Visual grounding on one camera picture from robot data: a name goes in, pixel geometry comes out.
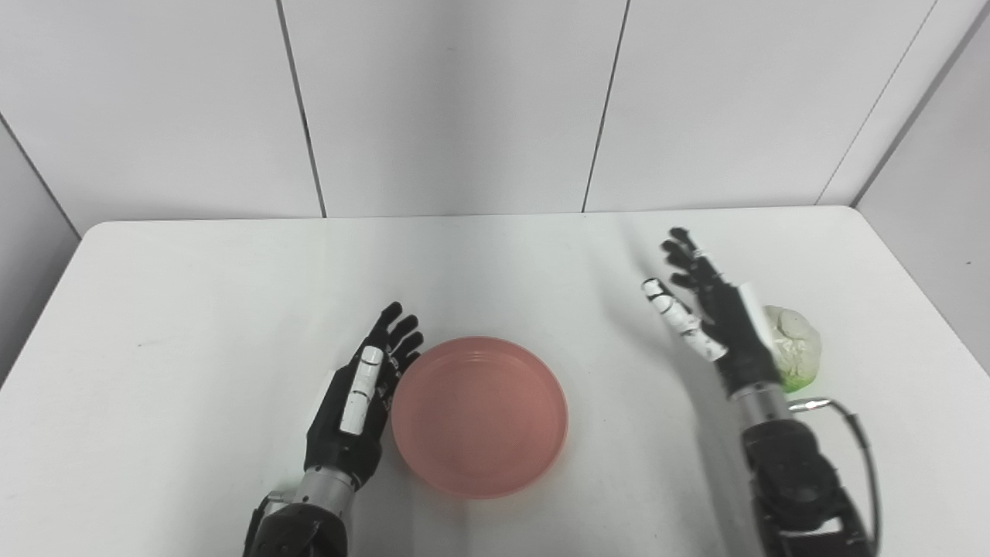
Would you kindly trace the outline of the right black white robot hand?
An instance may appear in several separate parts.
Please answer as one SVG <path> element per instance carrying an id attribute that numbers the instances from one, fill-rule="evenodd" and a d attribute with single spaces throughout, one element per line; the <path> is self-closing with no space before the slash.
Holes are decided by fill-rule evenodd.
<path id="1" fill-rule="evenodd" d="M 676 272 L 668 281 L 646 279 L 641 292 L 675 336 L 713 364 L 728 396 L 782 389 L 770 328 L 752 293 L 724 279 L 685 228 L 671 228 L 661 250 Z"/>

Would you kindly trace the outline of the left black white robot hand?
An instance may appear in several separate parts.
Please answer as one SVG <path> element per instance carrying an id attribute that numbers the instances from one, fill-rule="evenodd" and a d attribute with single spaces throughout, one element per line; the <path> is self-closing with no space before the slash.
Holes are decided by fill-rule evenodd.
<path id="1" fill-rule="evenodd" d="M 333 374 L 306 435 L 306 471 L 344 473 L 356 489 L 371 479 L 396 389 L 423 342 L 416 315 L 399 301 L 383 309 L 350 362 Z"/>

